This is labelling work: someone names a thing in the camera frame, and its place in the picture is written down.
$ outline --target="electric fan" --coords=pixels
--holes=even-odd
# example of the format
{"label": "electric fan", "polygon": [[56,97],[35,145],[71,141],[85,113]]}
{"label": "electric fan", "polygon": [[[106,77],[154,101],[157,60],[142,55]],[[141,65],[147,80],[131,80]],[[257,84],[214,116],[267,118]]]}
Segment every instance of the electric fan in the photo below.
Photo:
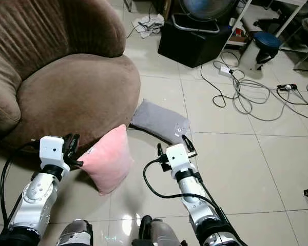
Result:
{"label": "electric fan", "polygon": [[[174,26],[183,31],[198,31],[207,33],[218,33],[220,31],[217,24],[217,18],[229,11],[238,0],[179,0],[179,4],[184,13],[175,13],[172,15]],[[187,16],[198,25],[192,24],[185,26],[177,23],[177,16]],[[213,22],[214,29],[203,28],[203,23]]]}

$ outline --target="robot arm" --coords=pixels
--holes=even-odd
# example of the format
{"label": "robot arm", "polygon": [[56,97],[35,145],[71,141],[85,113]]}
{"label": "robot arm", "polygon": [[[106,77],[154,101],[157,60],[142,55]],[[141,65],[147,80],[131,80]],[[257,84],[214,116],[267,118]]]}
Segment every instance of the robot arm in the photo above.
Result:
{"label": "robot arm", "polygon": [[65,138],[45,136],[40,140],[41,172],[22,192],[19,209],[13,215],[0,245],[37,245],[50,219],[57,199],[59,183],[70,172],[70,166],[83,163],[71,159],[78,147],[79,135]]}
{"label": "robot arm", "polygon": [[181,201],[189,212],[190,223],[200,245],[242,245],[246,244],[240,239],[229,223],[221,208],[216,204],[207,190],[204,189],[202,178],[189,158],[197,153],[191,141],[183,135],[189,153],[183,144],[168,147],[163,154],[161,145],[158,145],[158,161],[163,171],[171,170],[171,176],[179,185],[181,194],[191,193],[198,196],[182,197]]}

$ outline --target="black clamp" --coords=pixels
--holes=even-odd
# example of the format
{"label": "black clamp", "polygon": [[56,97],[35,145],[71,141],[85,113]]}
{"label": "black clamp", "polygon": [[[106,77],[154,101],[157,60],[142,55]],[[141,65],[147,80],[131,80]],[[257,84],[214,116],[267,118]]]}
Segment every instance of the black clamp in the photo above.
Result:
{"label": "black clamp", "polygon": [[64,162],[70,167],[82,167],[83,161],[75,160],[74,155],[78,151],[79,147],[79,134],[67,134],[63,137],[64,145],[63,145],[63,159]]}
{"label": "black clamp", "polygon": [[[196,153],[193,143],[185,135],[182,135],[181,137],[183,141],[185,142],[188,148],[188,151],[190,152],[190,155],[188,155],[188,158],[196,156],[197,153]],[[171,166],[167,164],[167,162],[169,162],[168,157],[166,154],[163,153],[162,145],[160,143],[158,144],[158,157],[159,157],[158,162],[161,163],[163,172],[171,170]]]}

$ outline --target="gray pillow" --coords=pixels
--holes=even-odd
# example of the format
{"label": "gray pillow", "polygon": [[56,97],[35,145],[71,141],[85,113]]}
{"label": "gray pillow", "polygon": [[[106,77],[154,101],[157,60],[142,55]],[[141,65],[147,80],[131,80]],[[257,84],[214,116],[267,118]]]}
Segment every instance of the gray pillow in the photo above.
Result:
{"label": "gray pillow", "polygon": [[184,116],[143,99],[131,119],[132,126],[144,130],[170,144],[183,143],[181,135],[189,128]]}

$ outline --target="pink pillow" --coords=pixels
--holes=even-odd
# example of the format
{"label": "pink pillow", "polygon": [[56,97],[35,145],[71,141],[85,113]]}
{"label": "pink pillow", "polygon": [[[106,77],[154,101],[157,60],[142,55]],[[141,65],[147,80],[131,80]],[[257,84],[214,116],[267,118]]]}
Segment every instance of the pink pillow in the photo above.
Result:
{"label": "pink pillow", "polygon": [[79,160],[84,162],[81,169],[90,175],[100,195],[112,192],[133,164],[125,125],[105,134]]}

